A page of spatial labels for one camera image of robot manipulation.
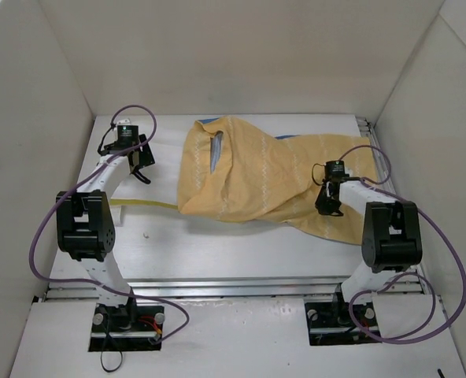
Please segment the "white pillow yellow trim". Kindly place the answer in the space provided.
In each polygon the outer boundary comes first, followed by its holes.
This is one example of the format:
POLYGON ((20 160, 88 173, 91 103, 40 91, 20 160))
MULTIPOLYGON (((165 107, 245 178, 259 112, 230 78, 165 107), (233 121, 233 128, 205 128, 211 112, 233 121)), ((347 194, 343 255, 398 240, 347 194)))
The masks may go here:
POLYGON ((155 163, 140 170, 150 183, 145 184, 129 176, 116 189, 113 199, 162 202, 175 206, 183 144, 194 121, 193 117, 162 117, 155 136, 149 142, 155 163))

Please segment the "blue yellow cartoon pillowcase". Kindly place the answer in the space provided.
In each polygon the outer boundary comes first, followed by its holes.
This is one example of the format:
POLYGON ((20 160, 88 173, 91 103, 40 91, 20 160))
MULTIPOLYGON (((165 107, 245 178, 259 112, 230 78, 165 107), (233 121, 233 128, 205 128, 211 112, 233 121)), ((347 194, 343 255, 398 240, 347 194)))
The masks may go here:
POLYGON ((327 161, 343 158, 351 175, 376 179, 369 144, 367 138, 335 134, 277 139, 233 116, 197 120, 183 145, 178 210, 228 223, 285 223, 359 245, 362 215, 342 205, 342 216, 323 216, 315 201, 327 161))

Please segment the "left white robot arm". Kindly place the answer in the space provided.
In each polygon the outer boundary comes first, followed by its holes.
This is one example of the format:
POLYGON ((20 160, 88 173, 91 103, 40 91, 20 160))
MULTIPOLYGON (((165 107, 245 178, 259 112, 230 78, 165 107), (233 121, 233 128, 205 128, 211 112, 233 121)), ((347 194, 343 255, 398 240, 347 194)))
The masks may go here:
POLYGON ((151 180, 141 169, 153 165, 155 160, 147 137, 137 125, 118 124, 115 129, 116 140, 99 150, 101 172, 58 206, 57 241, 60 250, 78 261, 90 279, 99 283, 99 313, 110 313, 110 321, 127 331, 137 324, 139 311, 113 254, 116 230, 109 200, 129 176, 149 185, 151 180))

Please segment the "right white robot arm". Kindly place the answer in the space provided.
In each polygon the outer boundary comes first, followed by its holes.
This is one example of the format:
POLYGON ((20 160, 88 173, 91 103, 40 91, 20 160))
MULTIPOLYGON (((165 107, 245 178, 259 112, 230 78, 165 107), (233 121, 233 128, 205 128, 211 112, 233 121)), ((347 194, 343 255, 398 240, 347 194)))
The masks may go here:
POLYGON ((324 165, 324 178, 315 203, 322 216, 342 217, 348 206, 362 216, 362 262, 340 287, 341 298, 329 305, 331 319, 348 324, 357 316, 353 299, 363 304, 397 274, 418 265, 423 257, 418 209, 362 184, 346 172, 341 160, 324 165))

